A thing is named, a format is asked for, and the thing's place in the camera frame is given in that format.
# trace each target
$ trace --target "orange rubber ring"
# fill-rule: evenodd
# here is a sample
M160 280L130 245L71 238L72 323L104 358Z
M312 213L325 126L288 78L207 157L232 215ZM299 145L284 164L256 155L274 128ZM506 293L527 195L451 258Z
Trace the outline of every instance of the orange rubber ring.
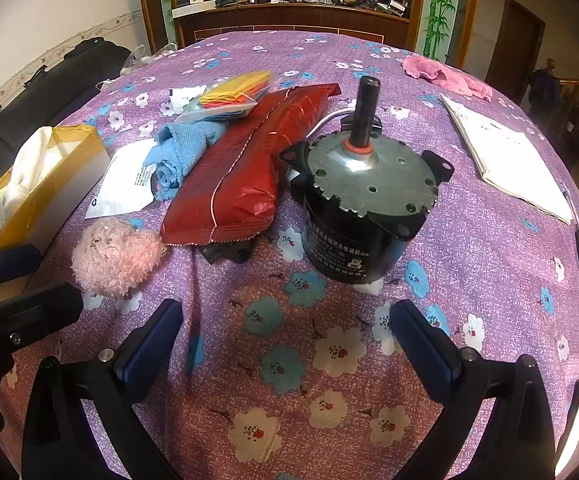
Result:
M374 148L371 145L371 141L369 141L367 148L358 148L349 142L349 139L343 140L343 145L345 146L346 150L349 150L352 153L356 153L357 155L369 155L369 153L374 151Z

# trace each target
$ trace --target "red plastic packaging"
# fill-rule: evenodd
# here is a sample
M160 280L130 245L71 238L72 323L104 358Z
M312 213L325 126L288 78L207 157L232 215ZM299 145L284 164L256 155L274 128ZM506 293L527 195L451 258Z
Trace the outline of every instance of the red plastic packaging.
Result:
M234 121L182 182L160 228L168 245L248 240L276 214L284 164L278 154L302 140L340 95L337 83L266 95Z

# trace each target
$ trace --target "purple tablecloth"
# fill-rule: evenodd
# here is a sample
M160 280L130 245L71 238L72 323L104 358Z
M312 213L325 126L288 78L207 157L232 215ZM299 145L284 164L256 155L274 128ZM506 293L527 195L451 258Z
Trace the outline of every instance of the purple tablecloth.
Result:
M573 228L479 178L439 104L440 89L404 74L401 61L411 55L331 34L233 32L119 79L64 121L96 124L111 154L174 119L170 88L271 69L279 74L276 89L338 82L343 95L330 100L331 111L354 99L367 73L382 81L378 114L385 133L416 152L437 152L456 173L441 186L437 206L402 259L372 286L343 285L313 270L300 244L303 213L286 192L247 263L210 266L192 249L172 248L131 300L86 298L78 323L17 352L15 370L3 380L0 440L15 462L39 360L51 353L63 362L85 360L115 348L164 298L182 301L185 323L167 373L136 411L188 480L392 478L441 411L385 329L390 303L402 298L458 346L496 360L533 355L556 437L562 434L579 378ZM518 107L496 91L492 103L451 97L526 132L579 208L566 168ZM92 194L58 234L29 287L74 283L71 251L91 222L84 215ZM167 207L155 202L125 218L158 231ZM454 473L469 463L491 405L484 404ZM105 457L122 472L95 410L86 408Z

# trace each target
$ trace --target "fluffy pink toy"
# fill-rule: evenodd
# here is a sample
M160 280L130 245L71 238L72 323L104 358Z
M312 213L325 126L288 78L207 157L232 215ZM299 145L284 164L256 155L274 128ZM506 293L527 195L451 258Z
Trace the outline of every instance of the fluffy pink toy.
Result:
M114 217L85 229L72 254L76 280L90 294L120 298L142 282L165 254L159 235Z

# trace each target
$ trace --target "blue cloth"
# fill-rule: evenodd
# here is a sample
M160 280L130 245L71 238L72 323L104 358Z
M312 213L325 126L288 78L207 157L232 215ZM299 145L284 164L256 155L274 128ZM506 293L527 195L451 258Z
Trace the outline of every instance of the blue cloth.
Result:
M224 134L226 122L169 123L156 134L157 144L143 166L156 165L156 200L171 200L201 156Z

